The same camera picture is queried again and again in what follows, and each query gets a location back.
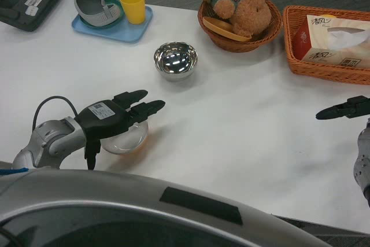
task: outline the wicker basket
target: wicker basket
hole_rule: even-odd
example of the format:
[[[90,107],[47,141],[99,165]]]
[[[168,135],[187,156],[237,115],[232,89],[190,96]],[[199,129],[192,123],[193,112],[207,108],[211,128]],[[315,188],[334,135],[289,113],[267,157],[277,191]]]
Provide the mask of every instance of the wicker basket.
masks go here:
[[[203,2],[198,10],[198,21],[211,40],[220,48],[230,52],[248,52],[258,48],[261,45],[269,43],[275,39],[280,32],[283,22],[282,16],[277,7],[271,1],[266,0],[266,3],[271,10],[271,23],[263,33],[259,34],[259,36],[253,36],[252,40],[249,42],[237,42],[235,40],[228,39],[205,27],[203,24],[203,17],[215,17],[220,19],[207,2]]]
[[[339,65],[325,65],[305,62],[294,57],[292,41],[299,27],[308,14],[319,16],[332,14],[338,18],[370,21],[369,12],[348,10],[323,9],[305,6],[288,6],[284,9],[285,50],[292,72],[297,75],[308,75],[315,78],[327,79],[336,82],[370,84],[370,69],[344,67]]]

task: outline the barcode label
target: barcode label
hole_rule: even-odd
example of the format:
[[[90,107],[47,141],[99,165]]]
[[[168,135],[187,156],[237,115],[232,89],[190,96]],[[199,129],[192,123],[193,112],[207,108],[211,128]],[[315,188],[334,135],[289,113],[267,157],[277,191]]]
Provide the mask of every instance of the barcode label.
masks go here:
[[[92,111],[92,113],[95,114],[95,116],[98,117],[99,120],[104,120],[115,115],[115,113],[103,102],[91,105],[89,107],[89,110]]]
[[[345,58],[341,62],[341,66],[356,67],[361,62],[361,59]]]
[[[42,0],[27,0],[26,2],[25,2],[25,4],[27,5],[27,6],[34,6],[34,7],[37,7],[39,4],[40,4],[40,2],[41,2]]]

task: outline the gray bowl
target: gray bowl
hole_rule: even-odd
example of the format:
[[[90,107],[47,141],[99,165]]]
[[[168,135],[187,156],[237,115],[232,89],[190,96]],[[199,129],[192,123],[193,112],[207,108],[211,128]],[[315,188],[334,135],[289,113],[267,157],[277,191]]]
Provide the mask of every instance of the gray bowl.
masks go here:
[[[154,63],[157,71],[164,78],[169,81],[179,81],[194,72],[198,63],[198,54],[187,43],[165,43],[154,53]]]

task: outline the tissue box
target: tissue box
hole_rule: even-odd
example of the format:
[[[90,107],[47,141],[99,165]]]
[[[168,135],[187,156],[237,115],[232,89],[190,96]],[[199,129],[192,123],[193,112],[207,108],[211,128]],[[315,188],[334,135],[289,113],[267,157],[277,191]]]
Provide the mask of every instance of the tissue box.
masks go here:
[[[293,51],[303,61],[370,68],[370,21],[307,15]]]

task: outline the wooden plate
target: wooden plate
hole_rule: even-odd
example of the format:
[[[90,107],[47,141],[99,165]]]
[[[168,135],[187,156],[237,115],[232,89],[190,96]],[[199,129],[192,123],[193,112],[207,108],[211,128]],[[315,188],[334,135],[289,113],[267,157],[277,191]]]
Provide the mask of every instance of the wooden plate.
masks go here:
[[[237,40],[238,42],[248,42],[251,40],[251,37],[243,37],[233,33],[232,25],[225,21],[214,19],[213,17],[203,17],[203,24],[208,29],[226,38]]]

